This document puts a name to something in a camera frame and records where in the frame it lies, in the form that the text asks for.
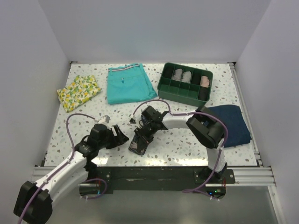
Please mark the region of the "navy white striped underwear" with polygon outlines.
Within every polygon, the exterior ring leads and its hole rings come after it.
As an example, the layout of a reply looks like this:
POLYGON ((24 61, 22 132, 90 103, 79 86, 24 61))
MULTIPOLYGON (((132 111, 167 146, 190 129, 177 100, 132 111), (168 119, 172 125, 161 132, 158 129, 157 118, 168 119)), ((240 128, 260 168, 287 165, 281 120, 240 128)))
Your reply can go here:
POLYGON ((134 136, 129 145, 129 151, 144 155, 148 145, 153 141, 154 130, 150 122, 142 115, 138 121, 139 127, 134 130, 134 136))

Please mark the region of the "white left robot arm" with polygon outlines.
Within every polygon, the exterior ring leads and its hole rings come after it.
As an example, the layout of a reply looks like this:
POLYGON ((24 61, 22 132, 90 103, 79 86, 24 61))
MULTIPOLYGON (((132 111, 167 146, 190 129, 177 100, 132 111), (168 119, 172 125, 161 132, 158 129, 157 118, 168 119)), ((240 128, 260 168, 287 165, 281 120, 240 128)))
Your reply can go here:
POLYGON ((54 205, 82 182, 96 180, 92 160, 101 149, 112 149, 129 138, 117 125, 95 124, 89 135, 75 145, 69 156, 52 171, 35 182, 26 181, 20 188, 13 213, 28 224, 44 224, 52 215, 54 205))

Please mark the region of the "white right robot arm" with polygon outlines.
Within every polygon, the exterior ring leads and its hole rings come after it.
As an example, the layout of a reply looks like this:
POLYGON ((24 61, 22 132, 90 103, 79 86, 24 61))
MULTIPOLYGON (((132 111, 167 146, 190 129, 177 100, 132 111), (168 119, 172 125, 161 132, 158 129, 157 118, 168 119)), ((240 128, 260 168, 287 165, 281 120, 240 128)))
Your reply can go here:
POLYGON ((228 128, 211 110, 202 106, 187 113, 160 113, 148 106, 141 113, 140 121, 140 126, 134 130, 135 135, 129 145, 129 151, 144 155, 156 132, 189 129, 200 144, 206 147, 209 180, 219 183, 224 179, 227 162, 223 148, 228 139, 228 128))

